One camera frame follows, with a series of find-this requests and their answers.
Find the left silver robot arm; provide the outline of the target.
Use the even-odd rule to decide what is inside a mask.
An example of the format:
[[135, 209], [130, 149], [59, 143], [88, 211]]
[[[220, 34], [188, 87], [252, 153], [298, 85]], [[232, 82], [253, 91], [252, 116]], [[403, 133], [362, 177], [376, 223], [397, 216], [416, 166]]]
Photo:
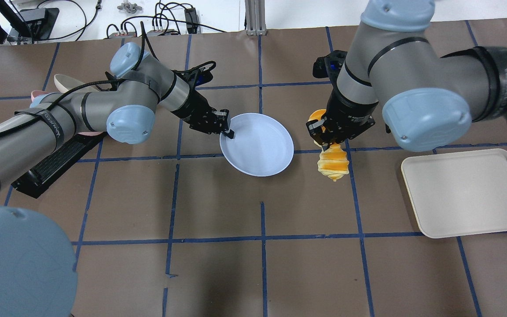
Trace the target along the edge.
[[[228, 110], [216, 110], [195, 90], [197, 66], [170, 70], [129, 42], [115, 53], [103, 92], [81, 84], [37, 96], [0, 124], [0, 191], [80, 133], [107, 132], [121, 143], [145, 142], [157, 107], [192, 129], [234, 137]], [[0, 317], [69, 317], [76, 299], [76, 253], [46, 215], [0, 206]]]

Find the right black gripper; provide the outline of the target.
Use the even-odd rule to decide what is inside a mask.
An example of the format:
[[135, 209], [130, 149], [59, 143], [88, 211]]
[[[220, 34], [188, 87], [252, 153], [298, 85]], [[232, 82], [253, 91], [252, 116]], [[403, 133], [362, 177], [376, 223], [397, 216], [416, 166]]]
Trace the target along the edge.
[[354, 139], [369, 128], [375, 121], [372, 112], [376, 103], [360, 104], [352, 102], [333, 90], [328, 100], [324, 120], [308, 120], [307, 131], [313, 142], [322, 152], [335, 151], [337, 143]]

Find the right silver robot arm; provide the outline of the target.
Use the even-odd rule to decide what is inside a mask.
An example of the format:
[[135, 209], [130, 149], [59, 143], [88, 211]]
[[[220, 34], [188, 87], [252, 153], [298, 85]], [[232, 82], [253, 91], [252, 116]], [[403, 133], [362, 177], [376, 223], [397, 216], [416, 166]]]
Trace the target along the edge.
[[329, 78], [326, 110], [306, 127], [324, 150], [374, 126], [382, 106], [388, 132], [404, 150], [425, 152], [452, 143], [471, 124], [507, 121], [507, 48], [475, 46], [443, 57], [425, 37], [432, 0], [371, 0], [345, 52], [312, 67]]

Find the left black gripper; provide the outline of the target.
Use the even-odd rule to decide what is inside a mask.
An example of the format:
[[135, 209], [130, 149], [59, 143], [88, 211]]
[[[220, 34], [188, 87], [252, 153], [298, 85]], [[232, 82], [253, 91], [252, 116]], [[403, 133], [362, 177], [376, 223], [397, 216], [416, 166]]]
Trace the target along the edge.
[[230, 111], [210, 107], [207, 99], [195, 90], [190, 92], [187, 100], [176, 111], [176, 116], [198, 132], [235, 138], [235, 132], [231, 129]]

